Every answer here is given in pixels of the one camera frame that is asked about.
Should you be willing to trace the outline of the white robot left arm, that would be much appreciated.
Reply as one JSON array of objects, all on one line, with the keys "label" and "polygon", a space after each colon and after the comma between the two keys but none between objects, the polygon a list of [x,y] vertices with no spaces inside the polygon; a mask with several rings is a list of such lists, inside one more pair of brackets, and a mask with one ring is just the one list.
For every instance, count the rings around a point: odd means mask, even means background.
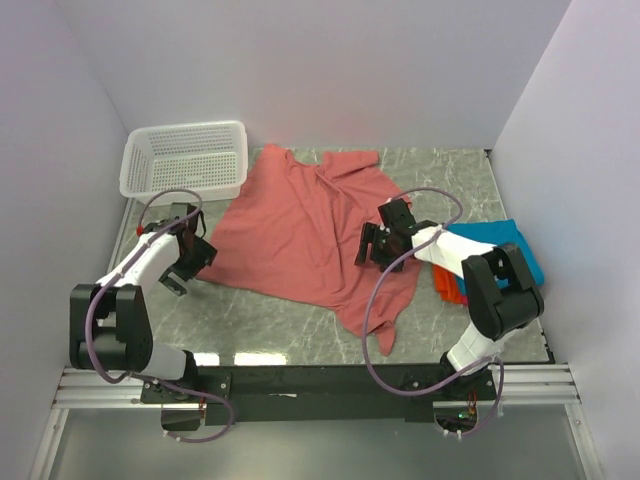
[{"label": "white robot left arm", "polygon": [[186,282],[212,265],[217,250],[198,233],[204,215],[173,203],[169,217],[138,230],[134,249],[115,269],[70,295],[69,359],[76,369],[122,371],[164,380],[176,401],[200,388],[194,355],[154,339],[145,296],[157,283],[177,296]]}]

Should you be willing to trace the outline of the salmon pink t shirt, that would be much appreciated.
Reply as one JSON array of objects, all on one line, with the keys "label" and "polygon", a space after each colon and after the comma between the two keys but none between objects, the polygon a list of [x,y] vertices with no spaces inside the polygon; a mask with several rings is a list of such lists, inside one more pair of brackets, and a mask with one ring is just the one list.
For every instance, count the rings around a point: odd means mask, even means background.
[{"label": "salmon pink t shirt", "polygon": [[217,255],[199,279],[330,309],[390,355],[421,267],[409,261],[377,288],[378,266],[355,264],[363,224],[379,223],[379,206],[401,191],[378,161],[377,152],[357,150],[303,164],[289,149],[265,146],[212,232]]}]

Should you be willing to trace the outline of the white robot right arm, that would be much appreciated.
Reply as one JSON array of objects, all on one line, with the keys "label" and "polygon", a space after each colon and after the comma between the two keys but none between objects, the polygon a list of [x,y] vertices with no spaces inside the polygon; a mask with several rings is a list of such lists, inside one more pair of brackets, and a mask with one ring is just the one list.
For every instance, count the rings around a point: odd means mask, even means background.
[{"label": "white robot right arm", "polygon": [[470,323],[444,354],[448,368],[438,377],[442,393],[460,399],[474,386],[473,363],[498,354],[543,313],[542,270],[512,220],[449,227],[418,222],[401,198],[388,200],[378,212],[381,224],[362,227],[357,265],[371,261],[400,272],[413,257],[452,274],[466,299]]}]

